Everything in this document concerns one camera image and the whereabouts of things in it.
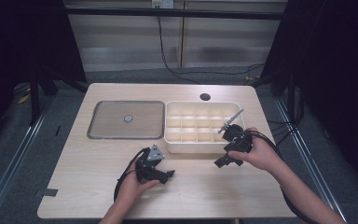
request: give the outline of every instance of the wooden table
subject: wooden table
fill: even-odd
[[[172,154],[164,138],[155,140],[93,140],[87,137],[93,110],[100,101],[235,102],[245,108],[245,127],[256,127],[272,139],[255,89],[246,86],[92,84],[79,109],[48,184],[41,218],[100,218],[113,202],[117,179],[144,147],[158,145],[166,155],[161,171],[176,173],[165,185],[147,191],[127,218],[293,217],[279,185],[267,172],[248,163],[217,168],[221,154]]]

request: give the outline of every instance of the gray floor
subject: gray floor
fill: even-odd
[[[245,67],[220,68],[187,68],[187,72],[240,72]],[[251,77],[257,77],[261,70],[254,70]],[[201,84],[243,85],[248,82],[247,74],[223,75],[212,73],[193,73],[179,75],[190,78]],[[195,84],[173,76],[166,69],[147,69],[116,72],[90,72],[89,83],[93,82],[124,82],[124,83],[185,83]],[[0,204],[0,223],[97,223],[98,220],[43,220],[37,217],[36,211],[41,199],[34,196],[39,189],[45,189],[60,157],[63,145],[71,130],[84,93],[73,90],[65,84],[57,83],[59,92],[51,99],[46,116],[40,129],[29,147],[19,171],[10,184],[6,197]],[[269,85],[257,88],[261,105],[269,121],[283,121],[276,104],[276,98],[269,93]],[[30,101],[22,105],[17,104],[20,95],[15,96],[10,109],[3,119],[0,132],[0,178],[7,171],[11,159],[14,157],[21,141],[29,130],[31,117]],[[42,94],[42,105],[50,98]],[[287,133],[281,124],[270,123],[276,142]],[[319,123],[310,109],[305,107],[305,116],[299,130],[304,137],[312,158],[316,161],[327,186],[349,223],[358,223],[358,174],[346,163],[339,152],[334,139],[324,135],[324,126]],[[279,145],[282,154],[293,170],[319,193],[314,184],[308,167],[298,152],[291,135]],[[184,223],[183,220],[151,220],[129,221],[129,223]],[[232,220],[187,220],[187,223],[230,223]],[[244,219],[244,223],[298,223],[296,218],[251,218]]]

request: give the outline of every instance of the black curtain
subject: black curtain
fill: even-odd
[[[261,77],[272,82],[271,92],[281,95],[291,75],[298,73],[310,36],[319,20],[325,0],[288,0],[284,14],[295,19],[281,20]]]
[[[35,71],[40,85],[54,79],[86,82],[67,15],[36,13],[33,7],[64,7],[62,0],[0,0],[0,118],[14,87],[30,81]]]
[[[296,78],[358,172],[358,1],[327,1]]]

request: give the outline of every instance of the small object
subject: small object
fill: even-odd
[[[328,134],[327,130],[324,130],[324,137],[330,139],[330,134]]]
[[[203,93],[200,95],[200,99],[203,101],[209,101],[209,100],[211,100],[211,95],[208,93]]]
[[[131,122],[131,121],[132,121],[132,116],[131,116],[131,115],[126,115],[126,116],[124,117],[124,121],[126,121],[126,122]]]
[[[22,95],[22,97],[18,101],[18,104],[20,105],[20,104],[24,103],[25,101],[27,101],[30,94],[31,94],[31,88],[28,88],[27,91]]]
[[[60,132],[60,128],[61,128],[61,125],[59,125],[58,128],[57,128],[56,136],[58,136],[58,133]]]
[[[152,148],[145,148],[144,154],[135,163],[136,176],[138,181],[154,180],[157,179],[161,184],[167,183],[169,177],[172,177],[175,173],[174,170],[169,172],[161,172],[156,169],[156,166],[165,158],[161,150],[156,145]]]
[[[221,133],[222,131],[224,131],[225,129],[228,128],[229,124],[234,121],[234,119],[237,118],[237,116],[239,116],[241,113],[243,112],[243,108],[241,108],[240,111],[237,112],[237,114],[235,114],[231,119],[229,119],[227,122],[225,122],[225,125],[223,125],[223,127],[218,131],[218,133]]]
[[[57,189],[40,189],[34,193],[34,196],[36,198],[43,198],[44,196],[55,197],[57,192]]]
[[[214,162],[217,167],[221,168],[224,165],[229,165],[232,162],[237,163],[241,166],[243,161],[235,160],[228,156],[229,151],[239,151],[249,153],[252,150],[252,136],[246,134],[240,125],[233,124],[228,125],[223,138],[228,141],[228,145],[224,147],[227,152],[226,155]]]

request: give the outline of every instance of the organizer compartment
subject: organizer compartment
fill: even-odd
[[[225,153],[218,133],[241,108],[235,103],[168,102],[164,138],[171,153]],[[232,121],[243,129],[242,114]]]

